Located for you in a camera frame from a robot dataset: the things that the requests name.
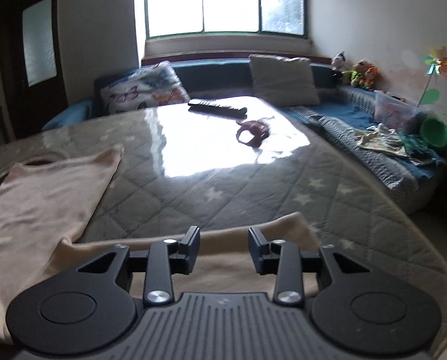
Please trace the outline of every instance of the quilted mattress cover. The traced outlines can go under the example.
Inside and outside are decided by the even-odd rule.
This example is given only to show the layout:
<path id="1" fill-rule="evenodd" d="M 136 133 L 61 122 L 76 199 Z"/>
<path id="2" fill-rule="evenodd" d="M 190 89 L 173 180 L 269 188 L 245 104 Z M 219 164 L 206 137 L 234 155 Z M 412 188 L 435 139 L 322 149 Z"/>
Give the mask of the quilted mattress cover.
<path id="1" fill-rule="evenodd" d="M 300 211 L 332 243 L 427 291 L 442 310 L 432 347 L 447 345 L 447 263 L 421 231 L 330 144 L 258 99 L 233 99 L 270 125 L 259 149 L 236 142 L 235 121 L 186 104 L 62 127 L 0 147 L 14 162 L 90 155 L 116 143 L 124 157 L 80 242 L 246 226 Z"/>

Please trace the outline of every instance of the plush doll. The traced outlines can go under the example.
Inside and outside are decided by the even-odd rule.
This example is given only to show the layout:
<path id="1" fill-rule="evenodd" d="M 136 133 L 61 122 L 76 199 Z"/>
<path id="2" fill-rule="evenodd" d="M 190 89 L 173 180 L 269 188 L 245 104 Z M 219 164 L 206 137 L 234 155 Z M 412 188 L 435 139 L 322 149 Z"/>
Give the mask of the plush doll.
<path id="1" fill-rule="evenodd" d="M 375 78 L 377 77 L 378 70 L 375 66 L 372 66 L 369 70 L 367 70 L 363 76 L 363 78 L 360 80 L 360 87 L 365 89 L 366 91 L 373 91 L 374 90 L 374 82 Z"/>
<path id="2" fill-rule="evenodd" d="M 351 70 L 343 73 L 343 83 L 358 88 L 365 73 L 372 67 L 373 65 L 371 63 L 362 59 L 360 62 L 354 64 Z"/>
<path id="3" fill-rule="evenodd" d="M 342 51 L 332 58 L 332 70 L 335 78 L 337 79 L 343 78 L 344 75 L 342 74 L 342 70 L 344 65 L 345 65 L 345 55 L 344 51 Z"/>

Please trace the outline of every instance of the white pillow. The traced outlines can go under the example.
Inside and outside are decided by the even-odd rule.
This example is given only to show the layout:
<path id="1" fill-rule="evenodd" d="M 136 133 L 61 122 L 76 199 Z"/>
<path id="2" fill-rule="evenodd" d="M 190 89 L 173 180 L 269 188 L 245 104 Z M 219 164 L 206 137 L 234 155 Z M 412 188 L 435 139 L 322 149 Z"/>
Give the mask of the white pillow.
<path id="1" fill-rule="evenodd" d="M 100 90 L 100 97 L 110 115 L 190 100 L 168 61 L 115 81 Z"/>
<path id="2" fill-rule="evenodd" d="M 320 104 L 310 62 L 308 58 L 252 54 L 255 96 L 277 107 Z"/>

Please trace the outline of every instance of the circular pad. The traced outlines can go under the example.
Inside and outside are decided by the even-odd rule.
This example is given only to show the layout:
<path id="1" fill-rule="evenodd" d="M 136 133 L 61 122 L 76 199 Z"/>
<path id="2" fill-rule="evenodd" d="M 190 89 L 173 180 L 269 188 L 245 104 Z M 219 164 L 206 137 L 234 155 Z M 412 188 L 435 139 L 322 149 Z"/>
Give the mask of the circular pad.
<path id="1" fill-rule="evenodd" d="M 395 295 L 367 292 L 354 299 L 352 311 L 362 321 L 387 325 L 404 318 L 407 305 Z"/>
<path id="2" fill-rule="evenodd" d="M 40 314 L 53 323 L 77 323 L 89 318 L 97 304 L 92 297 L 79 292 L 63 292 L 42 302 Z"/>
<path id="3" fill-rule="evenodd" d="M 333 343 L 375 357 L 428 349 L 441 321 L 429 294 L 382 271 L 342 274 L 315 297 L 311 318 Z"/>
<path id="4" fill-rule="evenodd" d="M 14 344 L 47 356 L 109 346 L 133 326 L 137 309 L 114 276 L 64 271 L 16 297 L 7 309 Z"/>

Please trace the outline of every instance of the remote control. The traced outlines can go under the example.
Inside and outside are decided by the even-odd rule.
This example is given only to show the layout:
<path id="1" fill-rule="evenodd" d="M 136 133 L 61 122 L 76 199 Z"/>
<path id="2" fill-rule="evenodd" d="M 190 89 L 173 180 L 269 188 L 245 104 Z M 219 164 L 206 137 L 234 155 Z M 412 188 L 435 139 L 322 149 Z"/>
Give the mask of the remote control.
<path id="1" fill-rule="evenodd" d="M 193 99 L 188 102 L 188 105 L 191 110 L 209 114 L 228 116 L 235 119 L 245 119 L 247 117 L 246 108 L 233 108 L 229 105 L 220 105 L 210 100 Z"/>

